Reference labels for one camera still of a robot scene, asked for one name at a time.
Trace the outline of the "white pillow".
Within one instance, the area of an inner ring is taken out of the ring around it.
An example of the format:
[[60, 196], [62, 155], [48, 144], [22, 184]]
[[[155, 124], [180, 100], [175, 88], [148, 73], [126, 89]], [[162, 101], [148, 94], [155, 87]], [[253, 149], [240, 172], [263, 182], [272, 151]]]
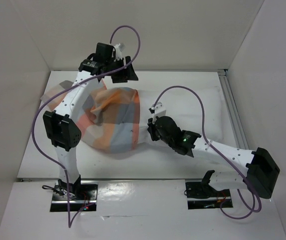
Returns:
[[[222, 97], [218, 87], [197, 90], [205, 111], [205, 134], [213, 141], [223, 140]], [[165, 147], [162, 141], [152, 141], [147, 131], [148, 119], [151, 118], [149, 108], [152, 107], [159, 91], [138, 90], [140, 100], [140, 122], [138, 144], [149, 144]], [[186, 89], [173, 88], [168, 90], [160, 99], [166, 109], [166, 115], [173, 118], [182, 130], [201, 134], [202, 110], [197, 97]]]

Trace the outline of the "checkered orange blue pillowcase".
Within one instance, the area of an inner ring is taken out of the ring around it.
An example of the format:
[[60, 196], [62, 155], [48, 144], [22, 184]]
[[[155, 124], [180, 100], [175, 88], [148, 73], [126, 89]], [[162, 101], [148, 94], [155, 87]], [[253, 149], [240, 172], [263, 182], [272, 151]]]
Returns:
[[86, 83], [89, 89], [76, 125], [81, 140], [105, 153], [125, 153], [139, 142], [140, 100], [136, 89], [106, 88], [96, 79]]

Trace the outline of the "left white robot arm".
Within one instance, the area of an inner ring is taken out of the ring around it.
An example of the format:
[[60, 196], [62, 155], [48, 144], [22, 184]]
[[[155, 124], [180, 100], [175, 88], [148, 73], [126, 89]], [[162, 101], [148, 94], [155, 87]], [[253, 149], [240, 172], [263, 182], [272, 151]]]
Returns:
[[52, 111], [43, 114], [47, 137], [55, 148], [58, 164], [62, 168], [58, 179], [59, 189], [71, 200], [81, 195], [76, 147], [84, 135], [78, 120], [85, 111], [85, 101], [93, 90], [104, 86], [102, 78], [105, 76], [111, 77], [114, 83], [138, 80], [130, 56], [122, 56], [123, 49], [122, 43], [97, 43], [95, 53], [81, 62], [75, 81], [61, 94], [62, 101]]

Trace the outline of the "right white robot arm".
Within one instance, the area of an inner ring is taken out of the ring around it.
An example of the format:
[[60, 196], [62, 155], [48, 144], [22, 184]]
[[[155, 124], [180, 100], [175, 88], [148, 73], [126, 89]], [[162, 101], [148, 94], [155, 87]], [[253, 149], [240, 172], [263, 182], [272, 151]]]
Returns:
[[232, 169], [230, 172], [206, 172], [201, 184], [206, 196], [225, 189], [248, 189], [260, 198], [271, 198], [280, 168], [266, 149], [245, 150], [206, 140], [196, 132], [181, 130], [168, 116], [150, 118], [148, 132], [153, 141], [164, 142], [177, 154]]

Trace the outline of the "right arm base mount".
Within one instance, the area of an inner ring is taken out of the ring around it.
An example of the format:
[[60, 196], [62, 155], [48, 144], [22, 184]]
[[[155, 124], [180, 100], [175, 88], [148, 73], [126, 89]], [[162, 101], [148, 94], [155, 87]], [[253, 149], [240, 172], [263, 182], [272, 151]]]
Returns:
[[219, 209], [221, 204], [223, 208], [233, 208], [230, 190], [217, 191], [200, 179], [186, 180], [184, 195], [189, 210]]

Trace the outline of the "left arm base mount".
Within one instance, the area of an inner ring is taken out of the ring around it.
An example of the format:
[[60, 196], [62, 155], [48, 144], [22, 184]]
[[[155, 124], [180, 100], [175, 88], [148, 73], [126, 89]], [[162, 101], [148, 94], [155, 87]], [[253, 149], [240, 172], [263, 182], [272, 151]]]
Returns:
[[[42, 189], [52, 192], [50, 212], [67, 212], [67, 191], [60, 189], [58, 182], [53, 186], [43, 185]], [[82, 180], [80, 191], [70, 193], [70, 211], [95, 212], [97, 209], [98, 182]]]

